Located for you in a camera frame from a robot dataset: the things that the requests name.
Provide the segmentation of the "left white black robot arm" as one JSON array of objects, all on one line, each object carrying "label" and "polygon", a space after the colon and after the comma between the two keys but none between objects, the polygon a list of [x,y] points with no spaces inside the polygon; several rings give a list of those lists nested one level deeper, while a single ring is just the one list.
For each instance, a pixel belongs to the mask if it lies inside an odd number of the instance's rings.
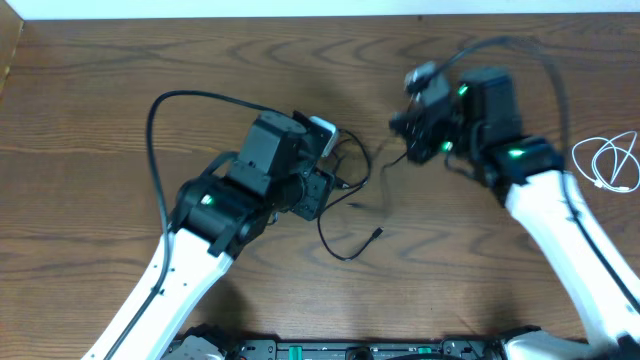
[{"label": "left white black robot arm", "polygon": [[151,262],[86,358],[161,358],[198,302],[273,215],[316,219],[334,183],[333,174],[317,170],[279,180],[207,174],[187,181]]}]

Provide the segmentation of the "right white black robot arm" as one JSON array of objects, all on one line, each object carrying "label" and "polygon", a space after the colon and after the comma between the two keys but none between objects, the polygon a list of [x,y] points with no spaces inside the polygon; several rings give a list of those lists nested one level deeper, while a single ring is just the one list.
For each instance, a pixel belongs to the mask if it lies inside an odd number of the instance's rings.
[{"label": "right white black robot arm", "polygon": [[390,129],[407,157],[439,153],[469,162],[535,241],[569,295],[583,343],[539,328],[515,330],[486,346],[487,359],[636,359],[639,278],[597,222],[564,159],[544,138],[526,135],[511,77],[500,68],[465,73],[456,88],[430,66],[405,80],[411,103]]}]

